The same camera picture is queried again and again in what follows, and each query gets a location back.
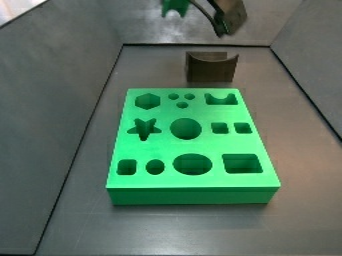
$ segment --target square hole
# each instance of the square hole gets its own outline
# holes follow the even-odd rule
[[[118,164],[119,175],[134,175],[137,172],[137,160],[122,160]]]
[[[262,173],[258,156],[254,154],[225,154],[222,155],[228,173]]]
[[[228,134],[229,127],[226,123],[212,123],[212,130],[216,134]]]
[[[252,133],[252,126],[249,123],[236,123],[236,131],[241,134]]]

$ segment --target green foam block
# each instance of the green foam block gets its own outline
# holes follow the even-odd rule
[[[268,203],[281,182],[238,89],[130,89],[114,204]]]

